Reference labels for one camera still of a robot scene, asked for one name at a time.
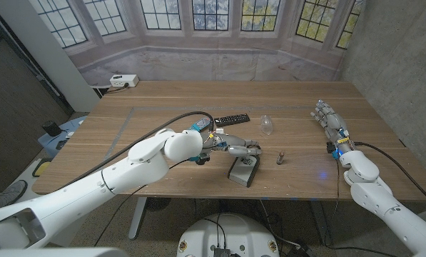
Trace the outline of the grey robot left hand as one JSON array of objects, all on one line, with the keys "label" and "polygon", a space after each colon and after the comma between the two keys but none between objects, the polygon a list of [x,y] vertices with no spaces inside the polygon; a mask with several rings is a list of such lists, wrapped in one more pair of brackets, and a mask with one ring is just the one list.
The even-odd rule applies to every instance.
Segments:
[{"label": "grey robot left hand", "polygon": [[214,151],[225,151],[231,156],[258,156],[262,154],[258,142],[250,139],[242,139],[237,136],[216,133],[213,140]]}]

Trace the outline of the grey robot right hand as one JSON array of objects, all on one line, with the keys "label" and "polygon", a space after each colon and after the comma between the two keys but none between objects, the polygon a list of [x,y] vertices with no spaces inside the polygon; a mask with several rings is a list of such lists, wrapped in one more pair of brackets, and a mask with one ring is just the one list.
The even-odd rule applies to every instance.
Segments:
[{"label": "grey robot right hand", "polygon": [[315,112],[311,112],[310,115],[325,130],[330,141],[329,153],[335,151],[336,155],[341,156],[355,149],[355,144],[350,140],[346,122],[329,104],[320,99],[316,103]]}]

